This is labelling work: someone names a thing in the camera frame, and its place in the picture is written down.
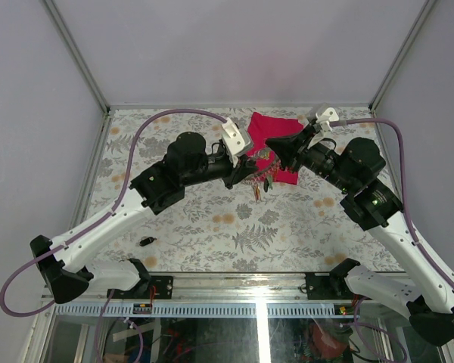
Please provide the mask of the round metal key ring disc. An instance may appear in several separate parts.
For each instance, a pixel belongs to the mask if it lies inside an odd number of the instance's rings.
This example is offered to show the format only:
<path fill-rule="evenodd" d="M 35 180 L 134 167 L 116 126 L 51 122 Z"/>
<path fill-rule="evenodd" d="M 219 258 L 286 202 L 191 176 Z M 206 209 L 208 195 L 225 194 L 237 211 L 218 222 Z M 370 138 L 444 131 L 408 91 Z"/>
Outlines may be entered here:
<path fill-rule="evenodd" d="M 259 166 L 258 170 L 253 175 L 250 175 L 245 182 L 245 184 L 251 186 L 255 201 L 260 202 L 262 200 L 261 191 L 267 193 L 273 188 L 281 162 L 277 155 L 268 147 L 256 151 L 252 158 L 256 162 L 267 162 L 265 167 L 261 168 Z"/>

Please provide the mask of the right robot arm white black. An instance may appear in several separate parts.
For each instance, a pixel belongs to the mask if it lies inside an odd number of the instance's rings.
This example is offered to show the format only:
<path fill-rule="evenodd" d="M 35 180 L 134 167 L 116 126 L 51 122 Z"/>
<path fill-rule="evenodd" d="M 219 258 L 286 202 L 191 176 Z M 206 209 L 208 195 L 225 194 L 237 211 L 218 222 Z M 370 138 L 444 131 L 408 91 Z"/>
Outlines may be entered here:
<path fill-rule="evenodd" d="M 453 340 L 454 271 L 413 228 L 407 206 L 378 179 L 386 165 L 378 146 L 354 138 L 337 154 L 321 140 L 316 127 L 307 126 L 295 135 L 269 138 L 266 146 L 283 169 L 305 167 L 338 188 L 349 219 L 383 244 L 411 279 L 403 284 L 346 259 L 331 270 L 331 292 L 342 299 L 355 293 L 385 305 L 434 346 Z"/>

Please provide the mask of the small black key fob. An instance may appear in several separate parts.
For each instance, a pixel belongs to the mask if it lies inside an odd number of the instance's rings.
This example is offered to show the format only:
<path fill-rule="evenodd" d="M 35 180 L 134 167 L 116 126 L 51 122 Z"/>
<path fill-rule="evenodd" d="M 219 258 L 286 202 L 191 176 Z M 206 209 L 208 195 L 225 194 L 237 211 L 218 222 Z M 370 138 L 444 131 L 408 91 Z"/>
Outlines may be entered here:
<path fill-rule="evenodd" d="M 138 245 L 140 247 L 146 247 L 150 244 L 152 244 L 153 242 L 155 242 L 157 239 L 155 237 L 145 237 L 145 238 L 142 238 L 139 242 L 138 242 Z"/>

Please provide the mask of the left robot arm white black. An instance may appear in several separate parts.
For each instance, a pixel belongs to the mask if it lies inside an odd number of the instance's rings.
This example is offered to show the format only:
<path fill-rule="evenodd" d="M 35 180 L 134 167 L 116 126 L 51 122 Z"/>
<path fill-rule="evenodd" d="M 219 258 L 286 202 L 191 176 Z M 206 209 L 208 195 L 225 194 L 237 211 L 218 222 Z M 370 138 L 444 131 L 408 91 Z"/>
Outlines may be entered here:
<path fill-rule="evenodd" d="M 116 298 L 145 298 L 151 276 L 136 258 L 94 263 L 98 252 L 115 238 L 178 203 L 188 186 L 220 179 L 230 189 L 256 172 L 246 153 L 252 140 L 244 130 L 224 132 L 217 151 L 207 154 L 204 137 L 184 132 L 171 143 L 163 159 L 135 177 L 112 206 L 82 224 L 30 244 L 36 265 L 57 304 L 69 303 L 88 290 L 112 293 Z"/>

